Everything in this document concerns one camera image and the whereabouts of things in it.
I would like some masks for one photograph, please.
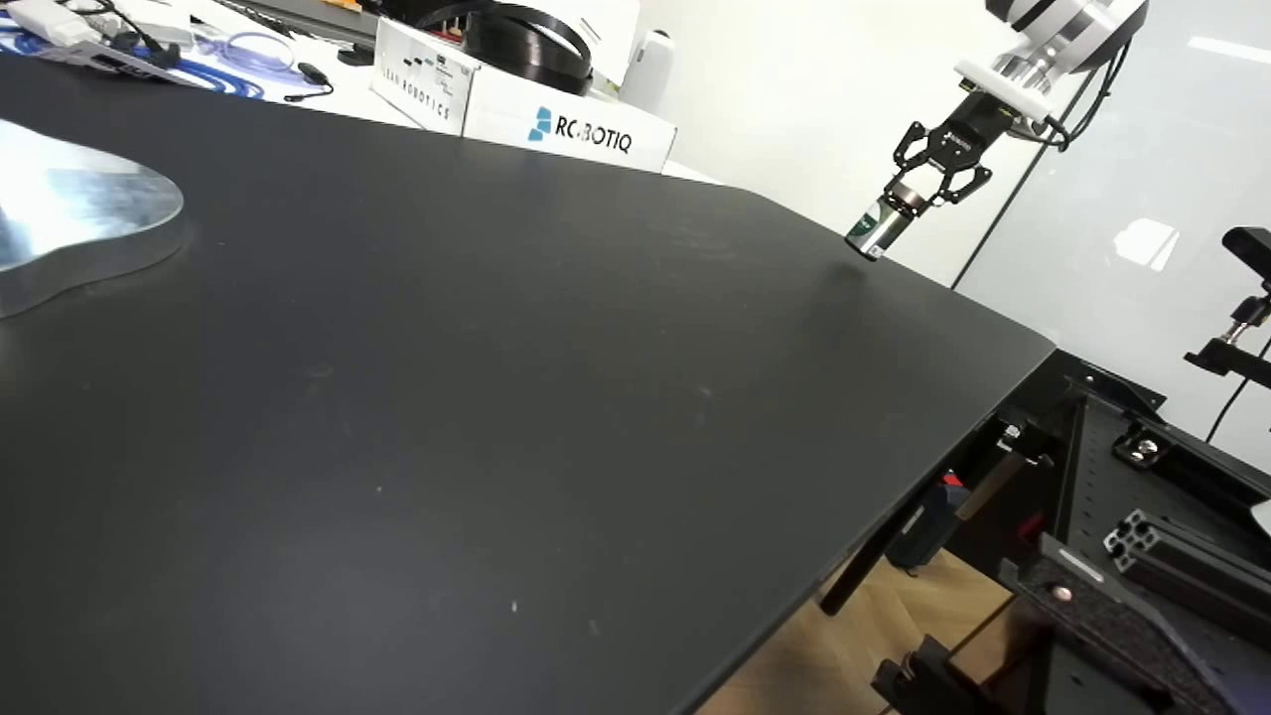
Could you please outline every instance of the black table surface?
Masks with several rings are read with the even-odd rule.
[[[1115,437],[1124,437],[1132,422],[1115,411],[1105,401],[1086,406],[1086,429],[1079,429],[1079,456],[1071,468],[1071,505],[1064,521],[1064,540],[1071,550],[1090,556],[1097,569],[1111,569],[1105,556],[1105,536],[1132,513],[1149,507],[1150,517],[1162,517],[1172,523],[1182,523],[1189,532],[1198,532],[1234,556],[1242,545],[1234,540],[1234,527],[1222,527],[1215,513],[1198,499],[1190,499],[1182,488],[1135,471],[1111,456]],[[1189,639],[1189,647],[1215,672],[1222,692],[1234,697],[1238,712],[1266,712],[1271,701],[1271,652],[1254,647],[1202,614],[1149,597],[1168,622]],[[1111,674],[1097,672],[1079,656],[1054,647],[1050,672],[1043,672],[1043,712],[1054,715],[1093,715],[1093,712],[1115,712],[1115,715],[1150,715],[1149,701],[1141,701],[1127,687],[1121,687]]]
[[[12,715],[691,708],[1054,352],[744,189],[14,61],[0,116],[196,229],[0,327]]]

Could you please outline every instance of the robotic arm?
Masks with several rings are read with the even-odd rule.
[[[999,135],[1060,149],[1079,137],[1149,21],[1149,0],[984,0],[984,8],[1026,43],[994,67],[957,63],[968,92],[962,108],[943,127],[908,124],[895,149],[898,173],[847,234],[867,256],[884,253],[929,205],[981,189],[994,180],[981,157]],[[1105,92],[1075,127],[1064,127],[1050,92],[1079,70],[1105,70]]]

